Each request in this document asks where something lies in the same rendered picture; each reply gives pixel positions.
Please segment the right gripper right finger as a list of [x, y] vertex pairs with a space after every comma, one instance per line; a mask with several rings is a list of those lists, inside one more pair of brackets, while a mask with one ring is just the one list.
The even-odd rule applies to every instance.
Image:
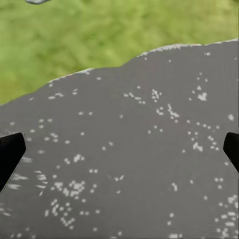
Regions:
[[227, 133], [223, 150], [239, 172], [239, 134]]

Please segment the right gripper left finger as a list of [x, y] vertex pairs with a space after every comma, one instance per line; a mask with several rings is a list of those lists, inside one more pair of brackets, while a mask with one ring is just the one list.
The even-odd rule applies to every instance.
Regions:
[[20, 132], [0, 138], [0, 192], [25, 151], [25, 142]]

